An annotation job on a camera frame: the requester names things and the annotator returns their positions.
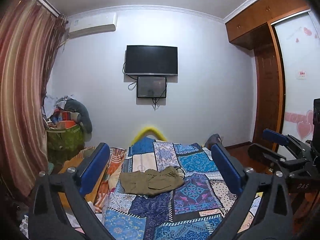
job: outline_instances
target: blue gripper pad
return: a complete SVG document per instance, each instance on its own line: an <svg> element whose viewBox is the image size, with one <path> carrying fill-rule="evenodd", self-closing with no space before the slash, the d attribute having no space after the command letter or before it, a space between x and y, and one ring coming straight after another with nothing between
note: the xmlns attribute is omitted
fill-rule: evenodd
<svg viewBox="0 0 320 240"><path fill-rule="evenodd" d="M262 138L264 140L274 142L282 146L286 146L289 143L289 139L285 135L277 133L270 129L263 130Z"/></svg>
<svg viewBox="0 0 320 240"><path fill-rule="evenodd" d="M237 196L241 195L245 180L241 163L232 157L221 143L212 146L211 156L230 192Z"/></svg>
<svg viewBox="0 0 320 240"><path fill-rule="evenodd" d="M84 158L77 168L77 176L80 177L81 186L79 193L82 197L92 192L110 157L108 144L99 143L91 156Z"/></svg>

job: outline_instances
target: yellow arch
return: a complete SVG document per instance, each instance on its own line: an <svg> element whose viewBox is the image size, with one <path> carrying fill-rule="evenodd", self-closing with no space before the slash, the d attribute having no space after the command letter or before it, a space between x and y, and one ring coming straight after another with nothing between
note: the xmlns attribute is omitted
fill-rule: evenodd
<svg viewBox="0 0 320 240"><path fill-rule="evenodd" d="M163 136L163 134L155 127L152 126L147 126L145 128L143 128L138 134L137 136L133 139L133 141L131 142L131 145L135 144L137 141L139 141L140 139L142 139L145 134L147 132L152 132L154 133L154 135L158 138L158 140L161 141L166 141L167 139Z"/></svg>

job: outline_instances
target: green storage box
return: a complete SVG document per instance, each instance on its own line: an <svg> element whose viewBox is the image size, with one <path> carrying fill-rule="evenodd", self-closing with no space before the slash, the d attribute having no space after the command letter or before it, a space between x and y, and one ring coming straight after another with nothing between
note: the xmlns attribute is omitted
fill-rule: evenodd
<svg viewBox="0 0 320 240"><path fill-rule="evenodd" d="M84 148L84 136L80 125L68 129L46 129L48 161L63 165Z"/></svg>

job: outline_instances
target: wooden wardrobe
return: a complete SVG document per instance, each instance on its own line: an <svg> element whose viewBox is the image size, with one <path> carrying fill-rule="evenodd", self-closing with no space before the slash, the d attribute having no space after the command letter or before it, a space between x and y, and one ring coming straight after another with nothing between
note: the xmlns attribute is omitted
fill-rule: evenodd
<svg viewBox="0 0 320 240"><path fill-rule="evenodd" d="M281 51L271 23L308 9L305 0L258 0L226 23L229 42L254 50L257 68L257 113L253 143L276 150L262 139L268 128L282 131L285 80Z"/></svg>

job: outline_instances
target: wooden floor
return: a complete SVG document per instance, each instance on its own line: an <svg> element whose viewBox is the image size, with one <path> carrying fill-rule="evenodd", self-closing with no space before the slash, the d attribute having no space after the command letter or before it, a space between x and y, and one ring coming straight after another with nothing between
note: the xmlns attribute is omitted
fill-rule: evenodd
<svg viewBox="0 0 320 240"><path fill-rule="evenodd" d="M227 149L231 156L236 157L243 167L254 168L256 172L264 173L267 170L267 166L250 159L248 155L249 145Z"/></svg>

